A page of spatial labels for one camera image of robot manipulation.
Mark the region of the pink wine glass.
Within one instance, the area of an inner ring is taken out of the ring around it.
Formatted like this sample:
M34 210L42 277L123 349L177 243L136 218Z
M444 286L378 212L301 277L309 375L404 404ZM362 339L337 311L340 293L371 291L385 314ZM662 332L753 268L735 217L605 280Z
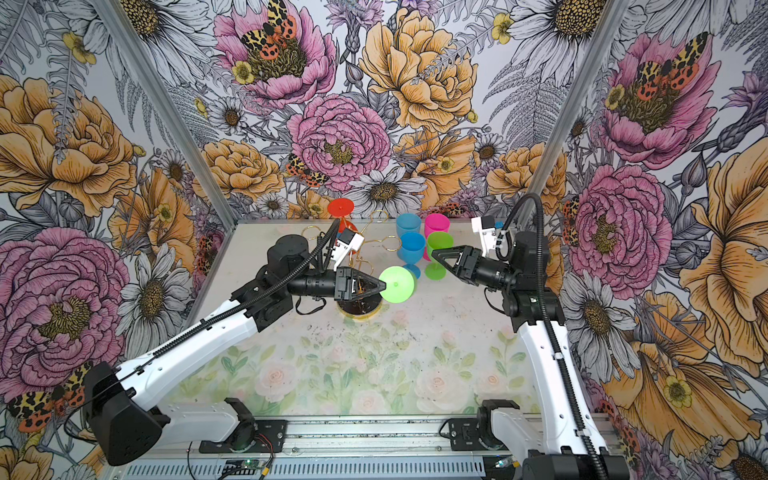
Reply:
M425 260L432 260L431 252L433 250L454 246L453 237L449 233L450 225L449 218L439 213L430 214L424 219L426 247L423 258Z

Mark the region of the light blue wine glass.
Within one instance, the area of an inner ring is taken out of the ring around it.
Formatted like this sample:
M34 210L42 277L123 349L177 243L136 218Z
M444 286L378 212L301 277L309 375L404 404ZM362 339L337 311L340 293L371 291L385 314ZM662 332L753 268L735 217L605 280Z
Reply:
M396 233L403 237L407 233L421 233L421 218L414 213L404 213L395 219Z

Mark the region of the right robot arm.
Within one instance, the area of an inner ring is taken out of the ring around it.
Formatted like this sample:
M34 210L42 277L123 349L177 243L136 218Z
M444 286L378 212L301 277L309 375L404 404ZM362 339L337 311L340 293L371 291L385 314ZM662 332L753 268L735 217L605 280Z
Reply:
M567 345L564 311L546 287L548 240L539 195L523 195L500 228L473 222L482 245L436 249L432 259L458 280L502 296L499 312L522 339L531 361L542 427L512 400L485 400L477 413L481 444L505 449L499 461L516 479L628 479L630 468L608 444L588 410Z

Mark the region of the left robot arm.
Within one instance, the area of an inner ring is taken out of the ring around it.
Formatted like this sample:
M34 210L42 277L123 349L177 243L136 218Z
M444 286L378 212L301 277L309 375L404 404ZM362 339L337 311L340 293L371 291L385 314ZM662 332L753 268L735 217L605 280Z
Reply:
M315 248L297 234L280 237L255 278L207 318L161 346L117 366L102 362L85 377L84 419L111 466L129 464L166 443L209 442L234 451L257 438L254 415L233 397L209 407L162 405L192 373L230 347L263 332L298 300L354 302L382 294L384 281L343 265L359 248L328 234Z

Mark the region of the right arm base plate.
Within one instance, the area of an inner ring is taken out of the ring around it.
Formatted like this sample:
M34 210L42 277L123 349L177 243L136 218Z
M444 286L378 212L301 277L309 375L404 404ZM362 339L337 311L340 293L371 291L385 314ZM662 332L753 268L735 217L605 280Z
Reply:
M449 418L447 436L450 448L455 452L492 451L499 448L483 437L480 422L476 418Z

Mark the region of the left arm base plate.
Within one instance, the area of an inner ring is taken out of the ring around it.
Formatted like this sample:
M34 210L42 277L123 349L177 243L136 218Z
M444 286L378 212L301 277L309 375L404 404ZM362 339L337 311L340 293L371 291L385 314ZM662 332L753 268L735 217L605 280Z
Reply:
M201 441L199 452L202 454L280 453L283 450L287 426L286 420L241 422L222 441Z

